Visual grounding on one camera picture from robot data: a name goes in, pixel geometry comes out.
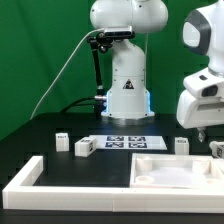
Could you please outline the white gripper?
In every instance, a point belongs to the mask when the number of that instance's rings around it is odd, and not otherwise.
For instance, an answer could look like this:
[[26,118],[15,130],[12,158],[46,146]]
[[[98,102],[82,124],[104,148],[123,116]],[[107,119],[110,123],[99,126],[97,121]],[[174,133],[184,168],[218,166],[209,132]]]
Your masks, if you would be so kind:
[[182,127],[197,128],[198,140],[205,141],[207,126],[224,124],[224,73],[203,69],[187,76],[177,106]]

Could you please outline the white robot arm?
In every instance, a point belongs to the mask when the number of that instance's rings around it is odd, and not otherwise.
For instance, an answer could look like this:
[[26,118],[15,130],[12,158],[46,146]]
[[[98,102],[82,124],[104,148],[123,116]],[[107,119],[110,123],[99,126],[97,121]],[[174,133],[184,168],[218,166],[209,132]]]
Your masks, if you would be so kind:
[[[145,88],[146,55],[130,39],[136,33],[162,30],[168,10],[162,0],[96,0],[90,20],[100,33],[97,48],[112,50],[112,87],[102,116],[135,124],[154,116]],[[209,57],[206,68],[187,76],[177,106],[177,120],[204,138],[208,126],[224,124],[224,0],[189,13],[183,42],[192,52]]]

